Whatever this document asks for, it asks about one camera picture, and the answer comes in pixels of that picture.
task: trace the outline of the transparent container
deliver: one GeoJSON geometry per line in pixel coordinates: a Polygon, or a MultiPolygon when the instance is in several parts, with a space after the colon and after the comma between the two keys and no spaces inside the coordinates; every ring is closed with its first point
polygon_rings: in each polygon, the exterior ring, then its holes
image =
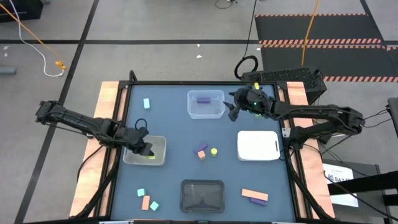
{"type": "Polygon", "coordinates": [[[151,150],[155,153],[155,157],[149,159],[124,148],[123,161],[132,165],[162,166],[166,157],[166,138],[163,136],[145,136],[143,140],[152,144],[151,150]]]}
{"type": "Polygon", "coordinates": [[[191,90],[187,98],[187,110],[192,119],[218,119],[225,111],[221,90],[191,90]],[[203,103],[202,99],[209,99],[209,102],[203,103]]]}

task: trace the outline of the cable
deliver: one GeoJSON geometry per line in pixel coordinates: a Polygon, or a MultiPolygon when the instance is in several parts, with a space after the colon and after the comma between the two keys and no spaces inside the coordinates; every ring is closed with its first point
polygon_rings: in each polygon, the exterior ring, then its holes
{"type": "Polygon", "coordinates": [[[310,20],[310,25],[308,25],[307,33],[305,34],[304,45],[303,45],[303,53],[302,53],[302,56],[301,56],[301,66],[304,65],[305,47],[307,46],[307,39],[308,39],[308,35],[310,34],[313,18],[317,14],[318,5],[319,5],[319,0],[317,0],[317,4],[315,5],[315,9],[313,10],[312,17],[311,17],[311,20],[310,20]]]}
{"type": "Polygon", "coordinates": [[[374,114],[372,116],[368,116],[367,118],[364,118],[364,120],[372,118],[372,117],[377,116],[377,115],[382,115],[382,114],[385,114],[385,113],[388,113],[387,109],[381,110],[381,111],[379,111],[378,113],[376,113],[376,114],[374,114]]]}
{"type": "Polygon", "coordinates": [[[136,123],[135,123],[135,125],[134,125],[134,127],[135,127],[137,130],[138,130],[138,128],[137,128],[137,123],[138,123],[139,121],[145,122],[145,128],[148,127],[147,120],[145,120],[144,118],[140,118],[140,119],[138,119],[138,120],[136,121],[136,123]]]}
{"type": "Polygon", "coordinates": [[[333,147],[339,145],[339,144],[342,143],[343,141],[349,139],[349,138],[352,137],[352,136],[353,136],[353,135],[349,135],[349,136],[345,137],[344,139],[338,141],[336,144],[330,146],[328,149],[326,149],[326,150],[324,150],[324,151],[322,152],[322,155],[325,154],[326,152],[328,152],[328,151],[329,151],[330,149],[332,149],[333,147]]]}
{"type": "MultiPolygon", "coordinates": [[[[308,147],[310,147],[311,149],[313,149],[313,150],[317,151],[318,153],[320,153],[320,151],[319,151],[317,148],[313,147],[313,146],[310,146],[310,145],[308,145],[308,144],[304,144],[304,146],[308,146],[308,147]]],[[[290,155],[289,155],[288,158],[285,158],[285,159],[279,158],[279,160],[280,160],[280,161],[286,161],[286,160],[290,159],[290,158],[293,156],[294,151],[295,151],[295,149],[292,149],[292,153],[290,153],[290,155]]]]}
{"type": "Polygon", "coordinates": [[[380,124],[382,124],[382,123],[385,123],[385,122],[387,122],[387,121],[390,121],[392,118],[390,118],[390,119],[387,119],[387,120],[385,120],[385,121],[381,121],[380,123],[378,123],[378,124],[375,124],[375,125],[373,125],[373,126],[363,126],[364,128],[374,128],[374,127],[376,127],[376,126],[379,126],[380,124]]]}
{"type": "Polygon", "coordinates": [[[253,13],[251,15],[251,21],[250,21],[250,29],[249,29],[249,35],[248,35],[248,41],[246,42],[246,50],[244,51],[244,55],[242,57],[242,59],[238,62],[238,64],[235,66],[235,70],[234,70],[234,74],[235,77],[239,80],[242,79],[242,77],[240,77],[238,75],[238,68],[241,66],[241,64],[247,60],[247,59],[252,59],[254,61],[254,68],[251,70],[252,72],[257,71],[257,68],[259,67],[259,61],[257,59],[256,56],[254,55],[250,55],[250,56],[246,56],[247,52],[248,52],[248,47],[249,47],[249,42],[250,42],[250,34],[251,34],[251,27],[253,25],[253,19],[254,19],[254,11],[256,10],[256,4],[257,4],[257,0],[254,0],[254,6],[253,6],[253,13]]]}
{"type": "Polygon", "coordinates": [[[219,1],[219,0],[217,0],[217,1],[214,3],[214,6],[216,6],[218,9],[227,9],[227,8],[231,7],[231,6],[234,4],[234,1],[231,0],[231,1],[229,2],[229,6],[227,6],[227,7],[219,7],[219,6],[217,6],[218,1],[219,1]]]}
{"type": "Polygon", "coordinates": [[[95,150],[93,153],[91,153],[80,165],[79,170],[77,171],[77,180],[79,180],[79,176],[80,176],[80,171],[83,168],[83,166],[85,165],[85,163],[91,158],[93,157],[98,151],[100,151],[100,149],[102,149],[102,147],[104,146],[100,146],[99,148],[97,148],[97,150],[95,150]]]}
{"type": "Polygon", "coordinates": [[[343,190],[343,191],[346,192],[347,194],[350,194],[351,196],[353,196],[354,198],[356,198],[356,199],[359,200],[360,202],[364,203],[365,205],[369,206],[371,209],[373,209],[373,210],[377,211],[378,213],[383,214],[383,215],[385,215],[385,216],[387,216],[387,217],[389,217],[389,218],[391,218],[391,219],[393,219],[393,220],[395,220],[395,221],[398,221],[398,218],[393,217],[393,216],[391,216],[391,215],[389,215],[389,214],[387,214],[387,213],[385,213],[385,212],[383,212],[383,211],[381,211],[381,210],[375,208],[374,206],[372,206],[371,204],[367,203],[367,202],[364,201],[363,199],[360,199],[359,197],[355,196],[355,194],[351,193],[350,191],[348,191],[347,189],[345,189],[345,188],[344,188],[343,186],[341,186],[340,184],[337,184],[336,182],[334,182],[334,181],[332,181],[331,179],[329,179],[329,178],[326,176],[325,171],[323,171],[323,176],[324,176],[326,179],[328,179],[331,183],[333,183],[334,185],[336,185],[338,188],[340,188],[341,190],[343,190]]]}
{"type": "Polygon", "coordinates": [[[46,124],[46,125],[48,125],[50,127],[55,127],[55,128],[59,128],[59,129],[62,129],[62,130],[66,130],[66,131],[70,131],[70,132],[73,132],[73,133],[82,134],[82,135],[86,136],[85,134],[83,134],[83,133],[81,133],[79,131],[72,130],[72,129],[58,127],[57,125],[52,125],[52,124],[46,124]]]}
{"type": "Polygon", "coordinates": [[[369,177],[369,175],[364,174],[364,173],[362,173],[362,172],[360,172],[360,171],[358,171],[358,170],[355,170],[355,169],[353,169],[351,166],[349,166],[347,163],[343,162],[343,161],[341,160],[341,158],[340,158],[339,156],[337,156],[334,152],[328,151],[328,153],[329,153],[329,155],[330,155],[331,157],[333,157],[333,158],[335,159],[335,161],[337,161],[338,163],[340,163],[343,167],[349,168],[349,169],[351,169],[352,171],[354,171],[355,173],[361,174],[361,175],[364,176],[364,177],[369,177]]]}
{"type": "Polygon", "coordinates": [[[250,29],[249,29],[248,41],[246,42],[246,50],[244,51],[243,57],[245,57],[245,56],[246,56],[246,53],[248,52],[249,41],[250,41],[250,33],[251,33],[251,27],[253,26],[254,11],[256,10],[256,4],[257,4],[257,0],[254,0],[253,13],[251,14],[251,22],[250,22],[250,29]]]}
{"type": "Polygon", "coordinates": [[[15,21],[18,22],[18,33],[19,33],[19,38],[20,38],[20,40],[21,40],[24,44],[26,44],[26,45],[32,47],[35,51],[37,51],[37,52],[42,56],[43,61],[44,61],[44,67],[43,67],[43,72],[44,72],[44,74],[45,74],[46,76],[48,76],[48,77],[59,77],[59,76],[62,76],[63,73],[64,73],[64,71],[65,71],[65,69],[66,69],[66,66],[64,66],[63,62],[60,60],[60,57],[59,57],[58,53],[57,53],[53,48],[49,47],[48,45],[45,45],[45,44],[44,44],[32,31],[30,31],[24,24],[21,23],[21,21],[20,21],[20,19],[19,19],[19,15],[18,15],[18,13],[17,13],[17,9],[15,8],[14,3],[12,2],[12,0],[9,0],[9,2],[11,3],[11,6],[12,6],[14,12],[15,12],[16,17],[15,17],[14,15],[12,15],[12,13],[11,13],[10,11],[8,11],[7,8],[4,7],[1,3],[0,3],[0,7],[2,7],[2,8],[3,8],[15,21]],[[32,44],[28,44],[27,42],[24,41],[24,39],[22,38],[22,34],[21,34],[21,26],[22,26],[26,31],[28,31],[30,34],[32,34],[32,35],[36,38],[36,40],[39,41],[39,43],[41,43],[44,47],[48,48],[48,49],[57,57],[57,60],[58,60],[58,61],[56,61],[55,64],[56,64],[59,68],[61,68],[61,70],[62,70],[61,73],[59,73],[58,75],[49,75],[49,74],[46,72],[45,69],[46,69],[46,67],[47,67],[47,60],[46,60],[44,54],[43,54],[41,51],[37,50],[37,48],[35,48],[32,44]]]}

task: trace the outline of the white paper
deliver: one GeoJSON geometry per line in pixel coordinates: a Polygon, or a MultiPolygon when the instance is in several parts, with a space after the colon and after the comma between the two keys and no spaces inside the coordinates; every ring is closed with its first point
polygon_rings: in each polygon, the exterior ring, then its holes
{"type": "MultiPolygon", "coordinates": [[[[353,170],[347,167],[323,164],[323,170],[325,171],[325,175],[336,183],[354,179],[353,170]]],[[[331,202],[334,204],[346,205],[358,208],[358,200],[349,194],[333,195],[330,198],[331,202]]]]}

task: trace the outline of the orange cable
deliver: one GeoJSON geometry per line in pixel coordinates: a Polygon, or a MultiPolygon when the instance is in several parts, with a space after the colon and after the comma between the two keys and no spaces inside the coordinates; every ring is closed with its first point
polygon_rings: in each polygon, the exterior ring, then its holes
{"type": "Polygon", "coordinates": [[[302,56],[301,56],[301,66],[304,65],[305,48],[306,48],[306,46],[307,46],[307,39],[308,39],[308,35],[310,34],[310,30],[311,30],[313,18],[314,18],[315,15],[317,14],[318,5],[319,5],[319,0],[317,0],[317,4],[315,5],[315,9],[313,10],[312,17],[311,17],[311,21],[310,21],[310,25],[308,26],[308,29],[307,29],[307,34],[305,34],[304,45],[303,45],[303,54],[302,54],[302,56]]]}
{"type": "Polygon", "coordinates": [[[1,3],[0,3],[0,7],[2,7],[6,13],[8,13],[15,21],[17,21],[27,32],[29,32],[30,34],[32,34],[32,36],[39,41],[39,43],[41,43],[44,47],[46,47],[47,49],[49,49],[56,57],[58,60],[60,60],[60,56],[59,54],[51,47],[49,47],[48,45],[46,45],[45,43],[43,43],[32,31],[30,31],[30,29],[28,29],[23,23],[21,23],[19,21],[18,18],[16,18],[14,15],[12,15],[12,13],[10,11],[8,11],[8,9],[6,9],[6,7],[4,7],[1,3]]]}

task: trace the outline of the teal block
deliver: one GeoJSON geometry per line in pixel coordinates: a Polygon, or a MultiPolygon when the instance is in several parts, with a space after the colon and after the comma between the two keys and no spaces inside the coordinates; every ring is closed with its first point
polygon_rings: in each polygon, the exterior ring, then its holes
{"type": "Polygon", "coordinates": [[[149,108],[150,108],[149,99],[145,98],[144,99],[144,109],[149,110],[149,108]]]}
{"type": "Polygon", "coordinates": [[[138,197],[142,197],[145,195],[145,189],[138,189],[137,190],[137,195],[138,197]]]}
{"type": "Polygon", "coordinates": [[[150,209],[152,209],[153,211],[156,211],[157,208],[159,207],[159,204],[156,202],[152,202],[151,205],[149,206],[150,209]]]}

